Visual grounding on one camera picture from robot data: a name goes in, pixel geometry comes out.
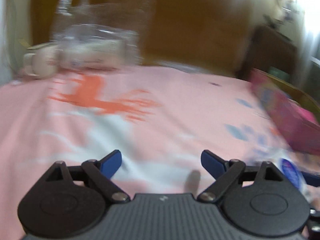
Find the pink cloth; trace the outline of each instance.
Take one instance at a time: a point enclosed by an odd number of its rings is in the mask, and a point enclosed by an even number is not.
[[[245,159],[287,147],[245,81],[162,67],[58,74],[0,89],[0,239],[18,240],[21,198],[56,160],[78,165],[114,149],[113,177],[135,193],[199,193],[214,180],[209,149]],[[200,181],[195,174],[200,174]]]

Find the metal screw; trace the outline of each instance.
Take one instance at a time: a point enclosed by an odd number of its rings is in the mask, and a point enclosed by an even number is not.
[[[128,199],[128,195],[126,193],[123,192],[116,192],[112,194],[112,199],[117,201],[117,202],[122,202],[122,201],[126,201]]]
[[[320,232],[320,226],[313,226],[311,229],[312,231]]]
[[[201,193],[199,197],[204,202],[211,202],[216,199],[216,195],[212,192]]]

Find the clear plastic wrap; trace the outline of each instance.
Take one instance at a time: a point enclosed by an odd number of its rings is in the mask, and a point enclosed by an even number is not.
[[[135,31],[142,48],[155,10],[155,0],[106,0],[107,3],[90,5],[80,0],[76,7],[72,0],[60,0],[52,25],[52,40],[60,41],[63,32],[73,24],[99,24]]]
[[[136,32],[102,25],[73,25],[59,42],[60,66],[113,70],[140,63]]]

